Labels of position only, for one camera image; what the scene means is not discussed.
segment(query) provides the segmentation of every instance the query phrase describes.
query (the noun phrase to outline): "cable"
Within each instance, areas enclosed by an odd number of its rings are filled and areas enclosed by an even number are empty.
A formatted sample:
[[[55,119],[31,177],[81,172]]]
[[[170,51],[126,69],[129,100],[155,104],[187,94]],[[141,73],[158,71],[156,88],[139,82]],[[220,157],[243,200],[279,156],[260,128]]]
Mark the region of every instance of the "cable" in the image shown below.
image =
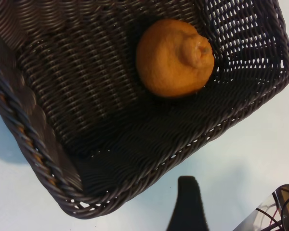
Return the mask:
[[[285,212],[285,208],[287,207],[287,204],[289,203],[289,199],[285,201],[282,209],[281,209],[281,213],[280,213],[280,216],[281,216],[281,223],[284,227],[284,231],[287,231],[286,229],[286,226],[285,226],[285,219],[284,219],[284,212]]]
[[[262,207],[266,207],[266,209],[265,209],[264,211],[267,213],[270,208],[275,207],[275,206],[277,207],[276,204],[272,204],[272,205],[270,205],[270,206],[264,205],[264,206],[262,206]],[[260,227],[262,227],[263,220],[264,220],[264,216],[261,218]]]
[[[277,212],[278,212],[278,208],[276,209],[274,215],[272,216],[273,218],[275,217],[275,215],[276,215]]]
[[[256,208],[257,211],[265,214],[268,218],[270,218],[272,221],[274,221],[274,223],[281,229],[283,230],[283,228],[280,226],[280,224],[277,222],[277,220],[275,220],[271,215],[269,215],[268,213],[264,212],[263,210]]]

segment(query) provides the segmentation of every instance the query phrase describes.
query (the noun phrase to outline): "white surface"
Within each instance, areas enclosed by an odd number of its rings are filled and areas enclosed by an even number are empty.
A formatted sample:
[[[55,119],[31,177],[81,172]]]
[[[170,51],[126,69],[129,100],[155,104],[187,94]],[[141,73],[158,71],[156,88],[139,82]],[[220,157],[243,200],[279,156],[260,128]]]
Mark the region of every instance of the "white surface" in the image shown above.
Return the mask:
[[[289,35],[289,0],[280,5]],[[289,85],[147,191],[91,220],[61,211],[0,118],[0,231],[162,231],[183,175],[198,180],[211,231],[233,230],[275,188],[289,183]]]

